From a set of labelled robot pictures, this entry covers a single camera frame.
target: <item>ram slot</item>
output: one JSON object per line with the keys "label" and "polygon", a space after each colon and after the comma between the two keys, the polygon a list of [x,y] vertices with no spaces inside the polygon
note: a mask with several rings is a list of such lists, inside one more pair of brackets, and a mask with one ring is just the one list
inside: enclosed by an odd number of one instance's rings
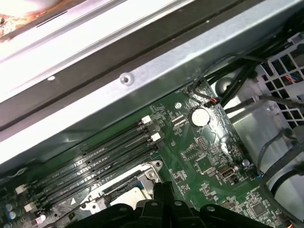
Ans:
{"label": "ram slot", "polygon": [[59,194],[53,195],[52,197],[49,197],[47,202],[44,203],[44,206],[46,205],[51,205],[54,206],[56,204],[59,204],[68,198],[70,198],[72,195],[75,195],[87,187],[95,184],[95,183],[100,183],[100,184],[105,184],[111,179],[117,177],[120,175],[120,173],[114,173],[115,171],[118,171],[121,168],[121,172],[125,171],[124,166],[127,164],[132,164],[133,166],[138,165],[141,163],[147,156],[149,155],[150,152],[155,150],[154,147],[150,146],[147,147],[143,150],[140,150],[130,156],[130,154],[126,154],[125,156],[120,157],[118,161],[113,161],[111,164],[109,164],[106,167],[103,168],[101,172],[99,172],[97,175],[94,175],[92,178],[87,179],[87,180],[82,180],[81,183],[77,183],[77,185],[74,185],[73,187],[65,190],[64,192],[61,192]]}
{"label": "ram slot", "polygon": [[115,161],[120,156],[123,156],[131,151],[136,150],[137,148],[146,147],[147,146],[147,137],[140,137],[132,142],[129,142],[126,145],[123,145],[111,152],[108,152],[104,156],[100,156],[98,158],[91,159],[88,161],[88,165],[86,165],[82,169],[73,170],[73,174],[67,176],[67,178],[62,177],[59,181],[52,183],[46,189],[43,190],[43,193],[46,196],[52,195],[55,192],[60,191],[61,189],[75,183],[76,181],[80,181],[81,179],[87,178],[92,172],[98,170],[100,167],[109,164],[112,161]]}
{"label": "ram slot", "polygon": [[86,162],[87,160],[96,156],[102,156],[103,154],[110,152],[111,150],[114,150],[120,147],[121,145],[141,136],[145,132],[146,129],[143,127],[138,128],[137,126],[137,128],[134,127],[129,128],[123,131],[122,133],[120,133],[118,136],[112,137],[103,144],[94,147],[93,149],[86,151],[81,155],[66,162],[64,165],[56,169],[55,172],[47,175],[46,177],[41,179],[38,183],[35,183],[33,187],[39,188],[38,190],[40,190],[41,187],[48,186],[53,182],[61,179],[63,175],[66,176],[74,172],[74,168],[82,166],[84,162]]}

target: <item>rust stain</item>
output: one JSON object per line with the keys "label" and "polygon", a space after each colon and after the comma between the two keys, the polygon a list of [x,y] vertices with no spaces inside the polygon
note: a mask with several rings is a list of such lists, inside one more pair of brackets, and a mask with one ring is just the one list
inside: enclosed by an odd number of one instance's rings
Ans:
{"label": "rust stain", "polygon": [[67,3],[70,3],[72,1],[74,1],[74,0],[62,0],[57,5],[48,9],[47,11],[44,11],[44,12],[41,12],[38,14],[34,14],[34,15],[24,16],[24,17],[12,17],[12,16],[0,14],[0,38],[11,33],[12,31],[15,31],[15,30],[35,21],[41,15],[47,14],[47,13],[53,11],[54,9],[64,6]]}

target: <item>chip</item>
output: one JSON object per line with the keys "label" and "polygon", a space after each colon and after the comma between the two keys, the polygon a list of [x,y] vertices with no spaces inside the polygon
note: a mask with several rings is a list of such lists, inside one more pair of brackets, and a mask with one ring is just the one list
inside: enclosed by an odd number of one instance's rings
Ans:
{"label": "chip", "polygon": [[266,211],[263,204],[261,204],[261,203],[253,206],[252,210],[255,212],[256,216],[260,216]]}
{"label": "chip", "polygon": [[223,205],[224,208],[227,208],[227,209],[231,208],[231,205],[230,205],[229,201],[223,202],[222,205]]}

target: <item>green circuit board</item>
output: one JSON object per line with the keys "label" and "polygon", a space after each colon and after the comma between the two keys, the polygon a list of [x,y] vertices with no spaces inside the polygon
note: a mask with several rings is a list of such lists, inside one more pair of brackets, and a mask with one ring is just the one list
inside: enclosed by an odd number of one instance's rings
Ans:
{"label": "green circuit board", "polygon": [[[208,85],[202,85],[201,90],[212,95]],[[260,194],[260,179],[256,176],[255,166],[224,110],[220,105],[203,107],[201,102],[204,103],[193,97],[186,87],[179,89],[51,159],[26,178],[31,181],[43,176],[43,173],[50,172],[71,157],[99,145],[149,115],[160,127],[164,138],[163,147],[147,154],[144,160],[163,161],[160,176],[163,181],[173,182],[177,199],[192,204],[196,209],[205,204],[218,204],[271,227],[284,228],[279,218],[280,211]],[[202,118],[209,120],[207,125],[197,127],[191,120],[191,114],[201,108],[208,112],[208,116]],[[232,169],[233,175],[223,176]],[[81,197],[79,201],[77,197],[74,199],[76,204],[82,200]],[[67,205],[62,214],[71,208],[70,201]],[[29,223],[25,226],[24,222],[23,227],[32,227]]]}

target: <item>black plastic part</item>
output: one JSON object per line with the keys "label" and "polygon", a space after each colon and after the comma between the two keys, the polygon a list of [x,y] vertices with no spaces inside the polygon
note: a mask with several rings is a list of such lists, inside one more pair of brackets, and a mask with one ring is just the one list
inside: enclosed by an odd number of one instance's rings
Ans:
{"label": "black plastic part", "polygon": [[200,212],[175,200],[171,182],[154,185],[154,200],[142,200],[136,209],[125,204],[109,207],[68,228],[270,228],[260,222],[208,204]]}
{"label": "black plastic part", "polygon": [[116,204],[106,210],[68,225],[67,228],[114,228],[133,220],[133,208],[127,204]]}

